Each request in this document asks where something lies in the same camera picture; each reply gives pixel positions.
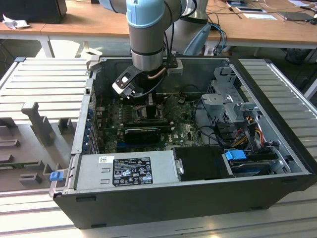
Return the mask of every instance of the white tissue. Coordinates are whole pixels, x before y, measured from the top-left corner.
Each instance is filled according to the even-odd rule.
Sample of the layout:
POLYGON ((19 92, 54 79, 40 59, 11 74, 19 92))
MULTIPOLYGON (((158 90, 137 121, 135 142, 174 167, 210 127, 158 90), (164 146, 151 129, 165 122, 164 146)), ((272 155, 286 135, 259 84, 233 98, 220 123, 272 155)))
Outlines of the white tissue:
POLYGON ((25 20, 13 20, 13 19, 6 17, 4 14, 3 14, 3 19, 4 20, 2 21, 2 23, 4 25, 6 25, 8 28, 11 28, 14 30, 16 28, 24 28, 24 27, 30 26, 25 20))

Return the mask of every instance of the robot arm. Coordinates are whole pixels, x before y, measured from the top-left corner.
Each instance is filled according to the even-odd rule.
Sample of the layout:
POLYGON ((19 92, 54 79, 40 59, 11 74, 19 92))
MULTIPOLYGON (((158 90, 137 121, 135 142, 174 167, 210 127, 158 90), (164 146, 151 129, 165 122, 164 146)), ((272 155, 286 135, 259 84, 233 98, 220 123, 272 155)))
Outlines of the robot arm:
POLYGON ((186 0, 101 0, 105 8, 126 14, 133 65, 151 72, 163 63, 164 32, 180 18, 186 0))
POLYGON ((127 68, 112 86, 122 97, 135 96, 132 81, 138 75, 147 74, 148 79, 153 81, 154 78, 151 78, 150 74, 164 74, 166 70, 166 66, 162 68, 164 32, 171 39, 173 32, 171 25, 174 22, 177 21, 174 25, 173 49, 185 55, 198 54, 210 31, 209 24, 206 24, 207 18, 198 19, 201 14, 195 11, 203 9, 206 14, 208 0, 100 0, 100 2, 109 10, 126 14, 129 24, 133 66, 127 68), (178 21, 183 13, 191 17, 178 21))

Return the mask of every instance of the blue drive latch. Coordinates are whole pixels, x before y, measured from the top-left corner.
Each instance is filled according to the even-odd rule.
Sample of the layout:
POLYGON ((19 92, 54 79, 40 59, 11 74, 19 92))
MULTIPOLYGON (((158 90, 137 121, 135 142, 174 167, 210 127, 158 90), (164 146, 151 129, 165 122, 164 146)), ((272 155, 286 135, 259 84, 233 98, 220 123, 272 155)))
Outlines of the blue drive latch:
POLYGON ((246 160, 246 154, 243 150, 229 150, 225 153, 227 160, 246 160))

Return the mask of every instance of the paper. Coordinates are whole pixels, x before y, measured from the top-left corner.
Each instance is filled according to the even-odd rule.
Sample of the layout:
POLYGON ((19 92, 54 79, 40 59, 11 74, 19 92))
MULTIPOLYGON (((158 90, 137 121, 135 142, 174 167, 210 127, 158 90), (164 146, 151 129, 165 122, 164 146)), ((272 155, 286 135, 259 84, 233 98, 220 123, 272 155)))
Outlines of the paper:
POLYGON ((288 0, 288 1, 293 3, 296 6, 308 6, 308 4, 302 3, 301 1, 298 1, 298 0, 288 0))
POLYGON ((243 15, 248 19, 277 20, 274 16, 266 14, 244 13, 243 15))
POLYGON ((30 26, 25 20, 13 20, 13 19, 10 19, 10 18, 6 17, 4 14, 3 14, 2 23, 4 25, 6 25, 8 28, 11 28, 11 29, 14 29, 14 30, 16 28, 24 28, 24 27, 29 27, 30 26))

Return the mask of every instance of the sticker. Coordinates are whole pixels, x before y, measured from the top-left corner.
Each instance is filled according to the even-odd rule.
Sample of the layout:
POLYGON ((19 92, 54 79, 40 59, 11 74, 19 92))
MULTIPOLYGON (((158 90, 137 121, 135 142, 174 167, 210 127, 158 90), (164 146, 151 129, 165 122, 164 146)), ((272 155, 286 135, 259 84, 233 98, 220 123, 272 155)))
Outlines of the sticker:
POLYGON ((99 164, 112 163, 113 160, 114 160, 114 156, 100 156, 99 164))
POLYGON ((113 159, 112 181, 116 187, 153 183, 150 158, 113 159))

